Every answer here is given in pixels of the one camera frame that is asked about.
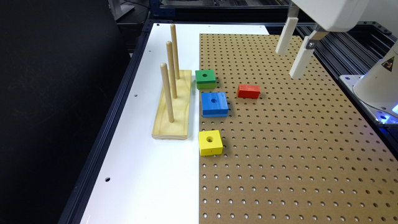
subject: black metal frame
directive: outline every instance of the black metal frame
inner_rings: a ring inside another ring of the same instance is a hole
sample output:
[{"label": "black metal frame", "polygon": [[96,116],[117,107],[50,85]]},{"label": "black metal frame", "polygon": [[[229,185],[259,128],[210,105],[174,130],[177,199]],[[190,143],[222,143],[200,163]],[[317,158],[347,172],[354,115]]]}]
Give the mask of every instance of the black metal frame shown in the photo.
[{"label": "black metal frame", "polygon": [[98,174],[101,170],[108,147],[111,144],[113,134],[123,112],[124,105],[129,96],[132,83],[141,62],[142,54],[144,53],[144,49],[149,38],[149,33],[150,30],[143,31],[139,38],[134,55],[123,76],[118,92],[114,97],[106,119],[101,127],[101,131],[99,132],[94,146],[86,160],[85,166],[81,171],[68,203],[58,221],[59,224],[80,223]]},{"label": "black metal frame", "polygon": [[[112,107],[109,110],[106,121],[101,128],[101,132],[97,137],[95,145],[91,150],[91,153],[71,194],[68,204],[63,211],[59,223],[71,224],[80,222],[90,198],[91,191],[93,190],[97,176],[100,172],[105,155],[108,151],[113,134],[116,130],[116,126],[118,125],[121,113],[123,112],[124,105],[136,76],[136,72],[144,53],[152,26],[156,23],[171,22],[173,21],[148,20],[144,24],[142,35],[140,36],[139,43],[137,44],[133,58],[130,61],[119,90],[116,93]],[[262,23],[262,25],[267,27],[270,34],[280,34],[284,22]],[[301,37],[309,35],[309,33],[312,31],[313,25],[315,24],[299,23],[295,31],[295,35],[300,34]],[[389,44],[387,44],[387,46],[392,46],[391,42],[396,40],[396,38],[390,36],[389,33],[385,32],[384,30],[381,32],[384,33],[386,40],[389,40]],[[378,56],[365,49],[357,40],[353,39],[349,34],[346,33],[332,34],[324,40],[321,40],[318,44],[318,47],[315,49],[314,54],[329,72],[329,74],[335,79],[337,84],[339,84],[340,88],[349,96],[355,107],[358,108],[365,118],[368,118],[369,116],[361,103],[356,98],[350,97],[351,93],[346,91],[344,84],[340,82],[338,77],[342,74],[360,74],[369,70],[374,63],[377,62]],[[370,122],[370,124],[375,132],[388,146],[390,151],[395,155],[395,157],[398,157],[398,129],[393,129],[391,131],[389,128],[379,128],[373,122]]]}]

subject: wooden peg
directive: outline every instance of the wooden peg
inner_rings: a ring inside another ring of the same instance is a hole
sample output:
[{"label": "wooden peg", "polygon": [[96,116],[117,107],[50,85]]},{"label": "wooden peg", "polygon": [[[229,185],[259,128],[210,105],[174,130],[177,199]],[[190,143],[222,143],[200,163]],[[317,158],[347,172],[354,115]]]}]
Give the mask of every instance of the wooden peg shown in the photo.
[{"label": "wooden peg", "polygon": [[172,97],[177,98],[177,87],[175,86],[175,75],[174,75],[174,62],[173,62],[173,44],[170,41],[166,42],[167,47],[167,58],[169,59],[169,70],[170,70],[170,82]]},{"label": "wooden peg", "polygon": [[166,98],[166,107],[167,107],[167,114],[169,115],[169,122],[174,122],[174,115],[173,115],[173,104],[172,98],[170,95],[170,84],[169,84],[169,74],[167,73],[167,65],[166,63],[160,64],[160,71],[162,72],[162,79],[163,79],[163,89],[164,89],[164,96]]},{"label": "wooden peg", "polygon": [[180,79],[180,65],[178,64],[177,33],[175,31],[175,24],[171,24],[170,29],[172,31],[175,78],[179,80]]}]

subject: white surface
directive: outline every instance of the white surface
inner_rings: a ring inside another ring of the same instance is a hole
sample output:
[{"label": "white surface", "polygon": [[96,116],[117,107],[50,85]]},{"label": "white surface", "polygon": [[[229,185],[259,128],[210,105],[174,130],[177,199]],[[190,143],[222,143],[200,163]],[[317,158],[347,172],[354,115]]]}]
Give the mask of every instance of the white surface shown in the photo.
[{"label": "white surface", "polygon": [[[359,79],[363,75],[340,75],[340,80],[343,81],[343,83],[348,87],[348,89],[353,93],[353,87],[357,82],[359,82]],[[363,101],[359,99],[359,101],[362,103],[362,105],[370,112],[371,115],[373,115],[373,119],[375,119],[379,125],[380,124],[398,124],[398,117],[394,117],[396,114],[395,113],[387,113],[382,110],[378,110],[372,106],[367,105]]]},{"label": "white surface", "polygon": [[290,69],[289,75],[293,79],[301,78],[301,76],[306,71],[306,66],[308,65],[312,56],[313,49],[309,50],[305,48],[308,43],[308,39],[308,36],[304,38],[303,44],[301,45],[300,50],[298,50],[296,59],[293,62],[292,68]]},{"label": "white surface", "polygon": [[293,36],[294,29],[296,29],[298,21],[298,18],[287,18],[286,24],[284,26],[284,29],[282,30],[278,45],[276,46],[275,50],[278,55],[284,55],[286,53],[287,47],[289,46],[290,40]]},{"label": "white surface", "polygon": [[361,18],[369,0],[293,0],[329,32],[346,32]]},{"label": "white surface", "polygon": [[[264,26],[177,24],[181,70],[199,70],[199,34],[268,34]],[[199,95],[188,139],[152,139],[170,24],[155,25],[81,223],[199,222]]]},{"label": "white surface", "polygon": [[[392,64],[387,63],[393,57],[398,59],[394,50],[398,51],[398,43],[395,43],[386,56],[353,87],[355,95],[360,100],[390,114],[394,114],[392,109],[398,105],[398,63],[396,60],[393,60]],[[391,72],[384,67],[388,65],[391,66]]]}]

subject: wooden peg board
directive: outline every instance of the wooden peg board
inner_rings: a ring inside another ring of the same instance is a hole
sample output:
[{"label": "wooden peg board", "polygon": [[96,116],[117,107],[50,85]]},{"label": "wooden peg board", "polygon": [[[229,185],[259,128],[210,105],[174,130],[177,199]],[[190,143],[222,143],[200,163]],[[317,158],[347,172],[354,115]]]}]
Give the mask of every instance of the wooden peg board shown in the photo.
[{"label": "wooden peg board", "polygon": [[[290,78],[302,41],[278,56],[278,39],[201,34],[229,112],[200,118],[224,144],[200,158],[200,223],[398,223],[398,162],[315,57]],[[239,84],[259,98],[237,98]]]}]

